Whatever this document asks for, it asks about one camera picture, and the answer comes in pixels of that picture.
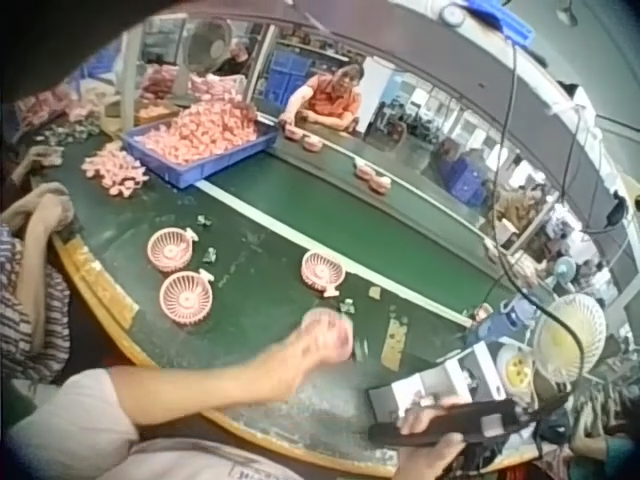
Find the pink plastic part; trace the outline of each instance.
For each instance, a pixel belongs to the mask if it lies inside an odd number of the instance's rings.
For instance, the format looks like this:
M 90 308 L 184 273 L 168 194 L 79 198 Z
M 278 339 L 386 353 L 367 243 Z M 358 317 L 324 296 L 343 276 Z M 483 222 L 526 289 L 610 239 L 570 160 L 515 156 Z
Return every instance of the pink plastic part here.
M 162 310 L 180 325 L 193 325 L 204 320 L 211 311 L 212 304 L 211 285 L 194 272 L 174 273 L 160 288 Z
M 310 251 L 302 258 L 302 280 L 324 297 L 338 295 L 336 287 L 344 281 L 346 272 L 340 262 L 331 256 Z
M 346 315 L 328 308 L 307 312 L 300 325 L 302 335 L 313 336 L 319 362 L 341 363 L 353 352 L 353 323 Z
M 369 188 L 380 195 L 386 195 L 391 190 L 391 179 L 389 177 L 373 177 L 369 180 Z
M 303 135 L 304 131 L 300 128 L 294 127 L 293 125 L 287 125 L 286 127 L 284 127 L 284 136 L 289 140 L 297 142 L 302 138 Z
M 322 149 L 322 145 L 323 145 L 322 140 L 320 140 L 318 137 L 314 135 L 307 135 L 302 140 L 302 146 L 304 147 L 305 150 L 308 150 L 310 152 L 314 152 L 314 153 L 319 152 Z
M 356 177 L 361 180 L 369 181 L 376 176 L 376 171 L 368 165 L 359 165 L 356 167 Z
M 175 272 L 187 266 L 193 254 L 193 238 L 179 228 L 165 228 L 147 244 L 149 261 L 161 272 Z

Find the black cable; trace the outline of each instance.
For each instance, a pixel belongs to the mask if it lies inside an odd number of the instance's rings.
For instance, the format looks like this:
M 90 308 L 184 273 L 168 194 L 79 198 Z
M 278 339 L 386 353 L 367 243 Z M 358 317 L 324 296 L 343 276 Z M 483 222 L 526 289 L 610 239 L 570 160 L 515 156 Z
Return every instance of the black cable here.
M 513 61 L 513 65 L 512 65 L 512 69 L 511 69 L 511 91 L 509 93 L 509 100 L 508 100 L 508 103 L 507 103 L 507 113 L 506 113 L 506 116 L 505 116 L 505 119 L 504 119 L 504 123 L 503 123 L 503 126 L 502 126 L 502 131 L 500 132 L 500 144 L 499 144 L 499 148 L 498 148 L 499 152 L 502 150 L 502 146 L 504 145 L 506 137 L 507 137 L 507 132 L 509 131 L 509 123 L 511 122 L 511 115 L 513 113 L 513 106 L 515 104 L 515 97 L 516 97 L 516 90 L 517 90 L 516 87 L 517 87 L 517 83 L 518 83 L 518 70 L 517 70 L 518 50 L 517 50 L 516 45 L 513 42 L 510 42 L 510 45 L 511 45 L 512 57 L 513 57 L 513 60 L 512 60 Z M 497 168 L 496 172 L 495 172 L 495 177 L 494 177 L 494 188 L 497 188 L 497 186 L 498 186 L 499 171 L 500 171 L 500 169 Z M 496 226 L 497 226 L 497 222 L 498 222 L 498 215 L 497 215 L 495 206 L 496 206 L 496 197 L 494 196 L 494 198 L 493 198 L 493 208 L 492 208 L 493 237 L 494 237 L 494 241 L 495 241 L 495 243 L 497 245 L 498 244 L 498 235 L 497 235 L 497 231 L 496 231 Z M 578 362 L 578 374 L 577 374 L 577 377 L 576 377 L 576 381 L 574 381 L 573 385 L 571 386 L 571 388 L 566 393 L 563 393 L 563 394 L 559 395 L 556 399 L 552 399 L 552 401 L 547 402 L 547 404 L 540 406 L 536 411 L 532 412 L 531 419 L 537 420 L 537 419 L 541 418 L 542 416 L 550 413 L 551 409 L 555 410 L 559 406 L 562 406 L 562 404 L 564 404 L 564 402 L 566 402 L 566 400 L 568 400 L 568 398 L 575 391 L 576 385 L 578 384 L 578 380 L 584 374 L 584 347 L 583 347 L 582 342 L 580 341 L 580 338 L 578 337 L 578 335 L 573 331 L 573 329 L 569 325 L 567 325 L 557 315 L 551 313 L 549 310 L 547 310 L 545 307 L 543 307 L 536 299 L 534 299 L 532 296 L 530 296 L 527 292 L 524 291 L 524 289 L 522 289 L 520 287 L 520 285 L 518 285 L 518 282 L 516 282 L 516 280 L 514 279 L 513 272 L 511 272 L 511 266 L 505 260 L 504 255 L 503 255 L 502 251 L 499 248 L 497 249 L 497 255 L 498 255 L 498 260 L 500 261 L 500 265 L 501 265 L 501 267 L 503 269 L 504 275 L 506 276 L 506 278 L 509 281 L 509 283 L 511 283 L 513 288 L 518 292 L 518 294 L 522 298 L 524 298 L 527 302 L 529 302 L 532 306 L 534 306 L 536 309 L 538 309 L 538 311 L 540 311 L 543 315 L 545 315 L 546 317 L 548 317 L 549 319 L 551 319 L 552 321 L 554 321 L 555 323 L 560 325 L 567 332 L 567 334 L 571 337 L 571 339 L 575 342 L 576 348 L 578 349 L 579 362 Z

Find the hand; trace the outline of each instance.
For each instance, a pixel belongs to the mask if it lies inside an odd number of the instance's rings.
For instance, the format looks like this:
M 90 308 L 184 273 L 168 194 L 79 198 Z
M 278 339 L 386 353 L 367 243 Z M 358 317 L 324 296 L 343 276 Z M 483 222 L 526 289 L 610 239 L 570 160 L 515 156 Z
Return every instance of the hand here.
M 301 328 L 240 367 L 243 384 L 251 388 L 253 403 L 285 402 L 307 375 L 321 363 L 313 335 Z
M 34 188 L 27 195 L 16 202 L 16 208 L 22 214 L 31 215 L 35 212 L 40 201 L 45 195 L 61 195 L 68 196 L 69 192 L 64 185 L 58 182 L 42 183 Z
M 31 147 L 25 155 L 24 161 L 34 166 L 39 164 L 43 167 L 57 166 L 62 163 L 62 147 L 52 147 L 49 145 L 36 145 Z
M 57 232 L 71 223 L 74 213 L 69 197 L 47 193 L 40 200 L 31 221 L 35 220 L 50 232 Z
M 402 419 L 400 433 L 408 435 L 425 431 L 434 417 L 442 415 L 447 407 L 459 403 L 458 399 L 448 399 L 441 402 L 442 410 L 435 408 L 410 409 Z M 465 443 L 460 434 L 450 433 L 432 448 L 402 448 L 393 480 L 435 480 L 460 454 L 464 446 Z
M 281 127 L 286 127 L 287 125 L 294 125 L 296 122 L 295 113 L 287 112 L 286 110 L 282 112 L 280 117 L 278 117 L 278 124 Z
M 300 110 L 300 118 L 307 123 L 318 123 L 319 115 L 313 113 L 311 110 Z

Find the factory worker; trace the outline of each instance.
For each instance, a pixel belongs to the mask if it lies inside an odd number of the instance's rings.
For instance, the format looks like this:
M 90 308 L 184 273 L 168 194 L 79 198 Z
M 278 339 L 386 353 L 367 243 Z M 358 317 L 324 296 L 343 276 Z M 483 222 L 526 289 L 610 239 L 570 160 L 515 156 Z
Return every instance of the factory worker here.
M 364 77 L 362 65 L 353 63 L 334 75 L 316 75 L 295 91 L 280 115 L 280 124 L 296 119 L 344 131 L 358 115 L 361 96 L 356 87 Z

